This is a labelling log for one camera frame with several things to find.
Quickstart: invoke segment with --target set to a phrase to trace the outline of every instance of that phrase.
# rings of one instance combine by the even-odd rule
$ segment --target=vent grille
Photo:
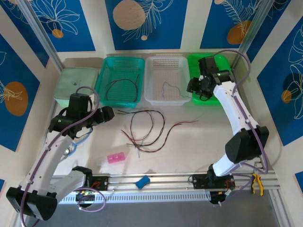
[[[172,201],[210,201],[210,192],[167,192],[167,193],[117,193],[104,194],[107,203],[131,202],[172,202]],[[76,195],[66,196],[60,204],[76,203]],[[101,195],[96,195],[95,203],[103,202]]]

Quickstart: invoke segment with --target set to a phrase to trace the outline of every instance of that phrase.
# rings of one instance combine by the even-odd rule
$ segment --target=blue block
[[[145,185],[147,185],[150,182],[151,182],[150,178],[148,178],[148,176],[145,175],[139,181],[136,182],[136,186],[137,188],[142,189]]]
[[[297,178],[297,181],[298,181],[301,191],[303,193],[303,172],[296,173],[295,177]]]

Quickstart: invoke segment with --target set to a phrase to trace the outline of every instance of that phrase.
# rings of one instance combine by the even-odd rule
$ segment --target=white plastic basket
[[[152,105],[183,105],[191,100],[187,59],[182,56],[148,57],[145,61],[144,97]]]

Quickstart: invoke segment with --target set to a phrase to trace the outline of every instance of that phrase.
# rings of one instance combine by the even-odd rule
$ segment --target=beige circle
[[[224,2],[225,0],[214,0],[214,3],[217,5],[220,5]]]
[[[121,1],[113,11],[115,23],[123,30],[137,29],[145,22],[143,8],[134,0]]]
[[[18,4],[17,0],[8,0],[8,1],[11,2],[11,3],[13,3],[13,4],[15,4],[15,5]]]

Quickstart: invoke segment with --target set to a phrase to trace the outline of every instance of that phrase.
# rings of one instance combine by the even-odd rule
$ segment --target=teal plastic basket
[[[135,108],[141,99],[144,66],[145,61],[141,58],[105,58],[95,86],[101,103],[110,107]]]

